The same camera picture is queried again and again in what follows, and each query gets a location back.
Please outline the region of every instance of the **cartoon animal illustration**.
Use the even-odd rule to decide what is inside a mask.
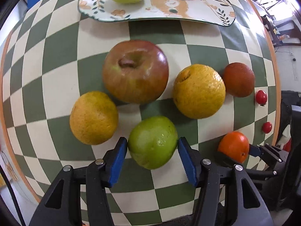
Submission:
[[[182,18],[190,19],[186,14],[188,11],[188,4],[185,0],[150,0],[151,5],[161,12],[169,15],[179,15]]]

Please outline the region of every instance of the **red apple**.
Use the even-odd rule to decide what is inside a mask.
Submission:
[[[117,99],[145,104],[161,96],[168,81],[168,62],[162,50],[144,40],[115,45],[104,60],[102,79]]]

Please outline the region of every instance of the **green and white checkered pattern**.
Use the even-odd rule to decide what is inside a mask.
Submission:
[[[175,124],[204,158],[214,160],[222,137],[233,130],[244,133],[253,145],[271,143],[261,131],[275,122],[276,89],[273,64],[264,27],[246,0],[230,0],[237,18],[229,27],[180,20],[145,20],[102,23],[77,10],[78,0],[41,0],[14,28],[3,71],[5,124],[16,159],[34,191],[42,197],[64,165],[89,165],[112,149],[120,136],[148,117],[164,115]],[[103,60],[117,43],[142,39],[157,44],[170,66],[167,88],[147,105],[121,103],[119,125],[109,141],[88,146],[71,133],[69,115],[76,99],[88,91],[104,91]],[[226,96],[213,116],[192,120],[175,107],[172,85],[186,66],[202,63],[222,73],[232,62],[247,64],[255,73],[255,92],[268,93],[265,107],[246,98]],[[247,168],[262,170],[259,158],[249,157]],[[193,212],[199,189],[188,182],[176,151],[157,170],[138,166],[127,154],[118,183],[107,189],[115,225],[147,225]],[[85,187],[81,188],[82,219],[88,221]]]

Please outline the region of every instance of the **orange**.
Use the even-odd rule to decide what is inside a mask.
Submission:
[[[118,111],[105,93],[87,92],[76,100],[69,122],[72,133],[79,141],[97,145],[113,136],[118,125]]]
[[[191,119],[214,115],[225,101],[221,76],[210,66],[192,64],[183,69],[173,86],[173,101],[178,110]]]
[[[249,154],[249,141],[240,132],[227,133],[220,141],[217,151],[224,153],[239,163],[243,163]]]
[[[231,63],[223,75],[226,92],[235,97],[246,97],[254,91],[254,72],[243,63]]]

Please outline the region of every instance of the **blue gripper pad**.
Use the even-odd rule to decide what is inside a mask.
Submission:
[[[188,181],[196,187],[198,184],[196,177],[196,169],[181,139],[179,139],[178,141],[178,152],[181,157]]]
[[[113,150],[115,153],[115,159],[113,160],[110,168],[110,178],[108,181],[110,188],[118,181],[127,149],[128,147],[126,138],[120,138],[115,149]]]

